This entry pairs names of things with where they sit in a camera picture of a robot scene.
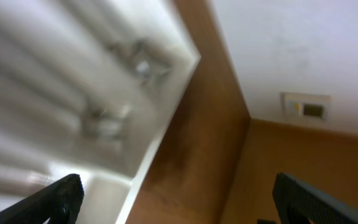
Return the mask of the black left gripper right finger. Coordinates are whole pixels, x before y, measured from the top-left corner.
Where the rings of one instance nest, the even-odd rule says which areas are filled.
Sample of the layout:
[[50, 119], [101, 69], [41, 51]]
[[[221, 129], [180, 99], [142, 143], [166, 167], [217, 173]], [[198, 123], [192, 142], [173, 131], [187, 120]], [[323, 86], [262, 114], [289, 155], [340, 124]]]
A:
[[273, 200], [282, 224], [358, 224], [358, 210], [285, 173], [276, 175]]

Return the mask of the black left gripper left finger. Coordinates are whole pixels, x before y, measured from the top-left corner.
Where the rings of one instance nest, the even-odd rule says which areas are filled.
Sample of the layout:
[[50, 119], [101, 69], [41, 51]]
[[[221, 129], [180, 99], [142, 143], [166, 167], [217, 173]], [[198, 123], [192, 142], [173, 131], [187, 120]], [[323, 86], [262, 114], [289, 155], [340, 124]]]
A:
[[0, 212], [0, 224], [75, 224], [84, 198], [81, 178], [69, 174]]

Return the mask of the large metal spoon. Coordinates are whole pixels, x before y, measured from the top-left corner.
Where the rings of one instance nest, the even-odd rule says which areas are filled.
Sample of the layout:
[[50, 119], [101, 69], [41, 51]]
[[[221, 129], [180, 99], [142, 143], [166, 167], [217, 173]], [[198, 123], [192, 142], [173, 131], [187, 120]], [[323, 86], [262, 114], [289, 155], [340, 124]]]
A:
[[107, 49], [141, 85], [149, 85], [168, 75], [173, 69], [171, 58], [148, 39], [116, 42]]

